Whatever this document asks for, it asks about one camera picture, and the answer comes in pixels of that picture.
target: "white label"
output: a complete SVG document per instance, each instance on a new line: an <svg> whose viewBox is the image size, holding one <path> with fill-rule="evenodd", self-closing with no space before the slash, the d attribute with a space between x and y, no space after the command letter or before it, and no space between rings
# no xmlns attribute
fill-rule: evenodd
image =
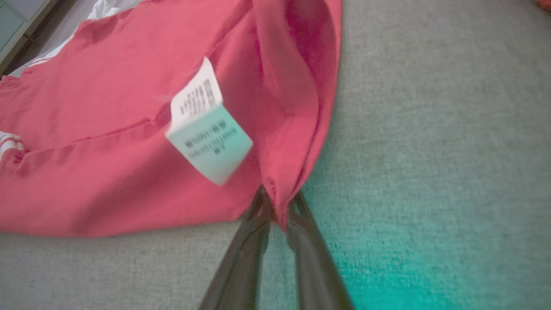
<svg viewBox="0 0 551 310"><path fill-rule="evenodd" d="M214 69L206 57L199 72L170 103L166 138L205 177L223 185L239 167L252 141L222 104Z"/></svg>

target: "red fabric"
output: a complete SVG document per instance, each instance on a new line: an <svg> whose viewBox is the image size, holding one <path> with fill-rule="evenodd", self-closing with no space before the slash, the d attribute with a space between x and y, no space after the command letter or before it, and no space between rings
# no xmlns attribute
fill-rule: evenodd
<svg viewBox="0 0 551 310"><path fill-rule="evenodd" d="M544 10L551 12L551 0L538 0L537 3Z"/></svg>
<svg viewBox="0 0 551 310"><path fill-rule="evenodd" d="M84 22L0 82L0 230L96 237L238 218L262 183L285 206L310 174L337 83L341 0L145 1ZM254 142L222 187L168 142L170 99L203 57Z"/></svg>

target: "care label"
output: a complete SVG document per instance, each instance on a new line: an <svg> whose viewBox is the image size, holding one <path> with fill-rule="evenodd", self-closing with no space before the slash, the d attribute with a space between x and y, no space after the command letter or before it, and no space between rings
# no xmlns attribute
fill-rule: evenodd
<svg viewBox="0 0 551 310"><path fill-rule="evenodd" d="M252 140L222 105L214 69L206 57L199 72L170 103L166 138L205 177L223 185L252 147Z"/></svg>

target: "pink shirt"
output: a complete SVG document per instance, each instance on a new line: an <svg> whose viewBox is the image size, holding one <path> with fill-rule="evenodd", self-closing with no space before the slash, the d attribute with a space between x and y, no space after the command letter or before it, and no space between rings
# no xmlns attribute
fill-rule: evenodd
<svg viewBox="0 0 551 310"><path fill-rule="evenodd" d="M340 41L341 0L146 0L83 22L57 56L0 82L0 230L96 237L234 220L262 183L284 226L328 130ZM254 143L221 187L165 138L170 100L204 56Z"/></svg>

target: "gray carpet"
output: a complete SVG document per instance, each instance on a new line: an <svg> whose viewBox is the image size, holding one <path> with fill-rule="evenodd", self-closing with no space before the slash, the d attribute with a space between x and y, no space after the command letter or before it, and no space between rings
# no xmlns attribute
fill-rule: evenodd
<svg viewBox="0 0 551 310"><path fill-rule="evenodd" d="M551 17L529 0L345 0L339 89L305 185L359 309L551 304ZM0 309L195 309L236 223L0 235ZM261 309L293 309L272 230Z"/></svg>

